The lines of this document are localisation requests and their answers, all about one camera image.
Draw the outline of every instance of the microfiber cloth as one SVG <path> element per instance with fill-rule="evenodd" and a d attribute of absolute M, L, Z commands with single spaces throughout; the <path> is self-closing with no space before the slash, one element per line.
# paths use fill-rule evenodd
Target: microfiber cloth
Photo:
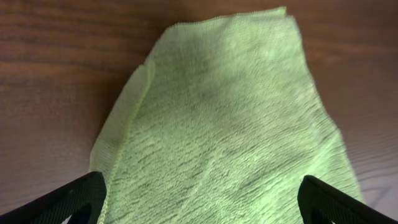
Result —
<path fill-rule="evenodd" d="M 302 223 L 314 175 L 362 201 L 285 8 L 176 24 L 123 88 L 93 147 L 99 223 Z"/>

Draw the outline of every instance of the dark brown wood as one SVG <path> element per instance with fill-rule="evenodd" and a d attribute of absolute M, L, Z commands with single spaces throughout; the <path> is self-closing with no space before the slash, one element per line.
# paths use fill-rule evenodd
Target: dark brown wood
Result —
<path fill-rule="evenodd" d="M 88 171 L 129 75 L 176 22 L 287 6 L 368 204 L 398 219 L 398 1 L 0 1 L 0 213 Z"/>

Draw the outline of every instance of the green towel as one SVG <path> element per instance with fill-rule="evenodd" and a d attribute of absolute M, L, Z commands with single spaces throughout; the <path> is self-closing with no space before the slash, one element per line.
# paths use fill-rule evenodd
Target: green towel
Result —
<path fill-rule="evenodd" d="M 362 200 L 283 7 L 168 28 L 90 167 L 108 189 L 99 223 L 302 223 L 307 174 Z"/>

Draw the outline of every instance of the table surface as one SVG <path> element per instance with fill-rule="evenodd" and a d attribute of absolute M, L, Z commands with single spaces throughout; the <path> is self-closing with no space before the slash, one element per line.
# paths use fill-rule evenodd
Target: table surface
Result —
<path fill-rule="evenodd" d="M 371 207 L 398 219 L 398 1 L 0 1 L 0 213 L 87 173 L 121 88 L 166 27 L 287 6 Z"/>

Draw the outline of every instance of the green microfiber cloth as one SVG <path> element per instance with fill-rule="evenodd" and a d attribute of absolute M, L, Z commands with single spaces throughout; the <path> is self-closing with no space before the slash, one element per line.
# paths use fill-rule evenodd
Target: green microfiber cloth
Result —
<path fill-rule="evenodd" d="M 302 223 L 314 175 L 362 200 L 285 8 L 168 28 L 90 159 L 99 223 Z"/>

